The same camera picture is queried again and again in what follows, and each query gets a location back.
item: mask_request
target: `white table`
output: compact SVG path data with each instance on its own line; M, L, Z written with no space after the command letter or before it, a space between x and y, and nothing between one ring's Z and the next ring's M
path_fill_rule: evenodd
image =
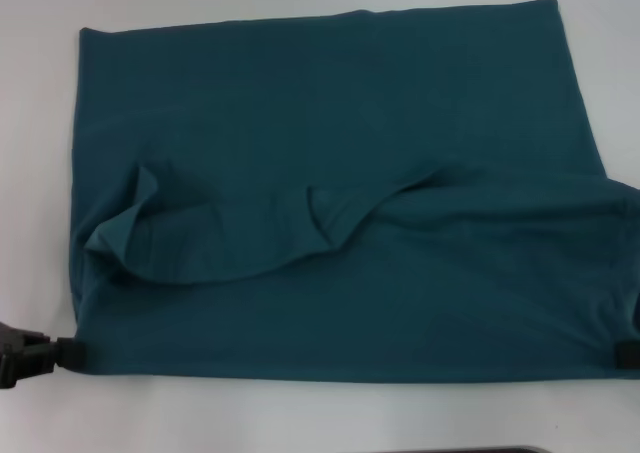
M0 320L70 336L77 32L525 0L0 0ZM640 187L640 0L559 0L610 176ZM379 386L58 371L0 392L0 451L640 451L640 383Z

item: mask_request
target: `teal fabric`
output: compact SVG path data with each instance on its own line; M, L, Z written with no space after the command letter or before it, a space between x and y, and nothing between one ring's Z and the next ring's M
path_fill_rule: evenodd
M640 377L555 0L84 29L72 197L87 373Z

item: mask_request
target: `white surface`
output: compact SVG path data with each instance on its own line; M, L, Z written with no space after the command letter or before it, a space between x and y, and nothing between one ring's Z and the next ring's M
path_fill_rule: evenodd
M72 335L77 31L525 0L0 0L0 319ZM609 174L640 187L640 0L559 0ZM640 383L378 386L59 371L0 392L0 451L640 451Z

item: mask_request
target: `black clamp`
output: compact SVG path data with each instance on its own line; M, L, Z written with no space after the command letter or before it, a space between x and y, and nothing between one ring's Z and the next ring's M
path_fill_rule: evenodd
M13 388L18 380L52 373L55 365L79 370L84 362L82 343L71 338L52 342L42 333L0 323L0 389Z

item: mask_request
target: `teal t-shirt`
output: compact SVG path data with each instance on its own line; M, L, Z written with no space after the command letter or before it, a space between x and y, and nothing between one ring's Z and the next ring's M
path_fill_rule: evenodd
M80 37L87 373L640 377L640 194L555 0Z

